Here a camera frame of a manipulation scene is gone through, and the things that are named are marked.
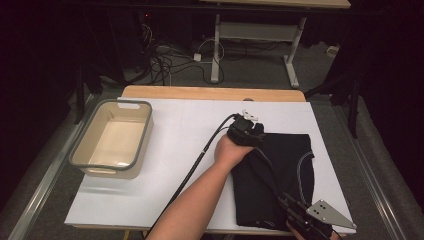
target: metal bracket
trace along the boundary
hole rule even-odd
[[[324,200],[319,200],[314,205],[309,207],[306,212],[308,215],[317,219],[322,223],[337,225],[350,229],[356,229],[356,224],[343,216],[340,212],[334,209]]]
[[[255,117],[255,116],[251,115],[250,113],[246,112],[246,110],[245,110],[245,109],[243,109],[243,117],[244,117],[244,119],[246,119],[246,120],[250,120],[250,121],[258,121],[258,118],[257,118],[257,117]]]

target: human arm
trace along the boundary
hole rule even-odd
[[[200,239],[231,169],[252,147],[234,144],[227,135],[215,148],[215,163],[165,210],[148,239]]]

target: table leg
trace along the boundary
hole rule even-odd
[[[299,82],[297,80],[296,72],[294,71],[294,67],[293,67],[293,58],[294,58],[294,54],[296,53],[297,46],[299,45],[300,37],[302,36],[305,22],[306,22],[306,18],[300,19],[299,25],[297,27],[297,30],[292,42],[290,55],[284,56],[284,64],[286,65],[287,74],[289,76],[290,85],[292,86],[292,88],[299,87]]]
[[[220,36],[220,15],[216,15],[215,20],[215,45],[212,59],[211,82],[216,83],[219,80],[219,36]]]

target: container rim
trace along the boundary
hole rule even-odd
[[[115,103],[144,104],[144,105],[147,105],[150,108],[150,111],[149,111],[147,118],[146,118],[146,124],[144,125],[143,132],[140,136],[140,144],[138,144],[138,147],[137,147],[133,161],[130,164],[128,164],[127,166],[122,166],[122,167],[101,165],[101,164],[77,164],[77,163],[74,163],[72,161],[72,157],[74,156],[76,150],[78,149],[79,144],[81,143],[82,139],[84,138],[85,133],[87,132],[89,126],[91,125],[91,122],[93,121],[94,117],[96,116],[98,110],[100,109],[100,107],[102,105],[104,105],[106,103],[110,103],[110,102],[112,102],[112,103],[115,102]],[[97,103],[96,107],[91,112],[90,118],[88,119],[87,123],[85,124],[85,126],[83,127],[83,129],[79,133],[77,139],[75,140],[73,147],[72,147],[72,150],[71,150],[69,157],[68,157],[69,162],[71,163],[71,165],[78,167],[78,168],[99,168],[99,169],[110,169],[110,170],[115,170],[115,171],[126,171],[128,169],[131,169],[136,164],[137,158],[140,154],[141,146],[143,145],[143,142],[145,140],[144,137],[145,137],[145,134],[146,134],[146,130],[149,127],[148,123],[150,122],[150,119],[152,117],[152,112],[153,112],[152,105],[149,102],[144,101],[144,100],[106,99],[106,100],[100,101],[99,103]]]

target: dark background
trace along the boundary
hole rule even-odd
[[[306,47],[320,41],[342,44],[326,82],[346,74],[355,60],[369,59],[369,64],[360,68],[360,93],[393,161],[423,207],[423,1],[351,3],[353,10],[384,10],[388,14],[381,19],[312,16],[301,43]],[[111,38],[116,29],[109,23],[122,16],[122,10],[81,11],[56,0],[2,1],[0,9],[3,208],[69,111],[67,99],[74,91],[77,70],[83,69],[84,81],[96,92],[101,91],[99,74],[122,80],[121,69],[131,62],[122,61],[125,56],[120,55],[119,46]],[[131,19],[119,21],[122,26]],[[155,23],[164,35],[188,48],[193,39],[211,36],[214,16],[176,12],[157,18]],[[373,38],[378,29],[383,29],[383,36]],[[134,37],[129,37],[126,46],[139,47]],[[369,48],[370,39],[378,39],[373,48]]]

